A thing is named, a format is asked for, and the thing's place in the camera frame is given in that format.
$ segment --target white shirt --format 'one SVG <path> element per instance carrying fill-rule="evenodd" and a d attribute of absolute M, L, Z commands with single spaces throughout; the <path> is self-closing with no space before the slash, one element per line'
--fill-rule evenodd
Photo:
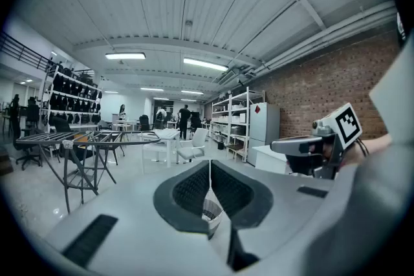
<path fill-rule="evenodd" d="M 164 118 L 167 117 L 167 111 L 165 109 L 159 109 L 158 112 L 157 112 L 157 115 L 155 116 L 155 119 L 157 119 L 157 116 L 160 112 L 162 114 L 162 119 L 164 120 Z"/>

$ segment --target black pants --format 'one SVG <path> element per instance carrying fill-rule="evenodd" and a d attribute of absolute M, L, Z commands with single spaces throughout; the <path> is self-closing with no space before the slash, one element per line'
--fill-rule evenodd
<path fill-rule="evenodd" d="M 180 138 L 183 138 L 184 140 L 187 139 L 187 121 L 180 121 Z"/>

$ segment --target black shirt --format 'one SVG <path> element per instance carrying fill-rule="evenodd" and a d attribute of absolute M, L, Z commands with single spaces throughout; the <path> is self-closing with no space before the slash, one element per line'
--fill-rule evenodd
<path fill-rule="evenodd" d="M 180 113 L 181 113 L 181 122 L 187 122 L 187 120 L 191 116 L 191 112 L 187 108 L 182 108 L 180 109 Z"/>

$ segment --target black slot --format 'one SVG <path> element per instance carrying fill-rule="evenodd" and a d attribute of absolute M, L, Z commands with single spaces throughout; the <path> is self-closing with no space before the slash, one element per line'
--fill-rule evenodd
<path fill-rule="evenodd" d="M 310 195 L 310 196 L 316 196 L 318 198 L 325 198 L 326 195 L 328 194 L 328 191 L 315 189 L 309 186 L 301 186 L 298 189 L 298 192 L 305 193 L 306 195 Z"/>
<path fill-rule="evenodd" d="M 62 252 L 62 255 L 77 265 L 86 267 L 117 221 L 117 218 L 109 215 L 99 215 Z"/>

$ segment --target brick wall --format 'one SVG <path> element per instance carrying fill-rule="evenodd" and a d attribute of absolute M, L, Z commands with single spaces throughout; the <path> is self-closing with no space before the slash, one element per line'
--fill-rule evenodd
<path fill-rule="evenodd" d="M 314 120 L 350 102 L 360 120 L 363 139 L 387 133 L 369 99 L 369 91 L 398 54 L 394 31 L 329 52 L 313 54 L 251 82 L 265 90 L 267 102 L 281 107 L 280 137 L 306 135 Z"/>

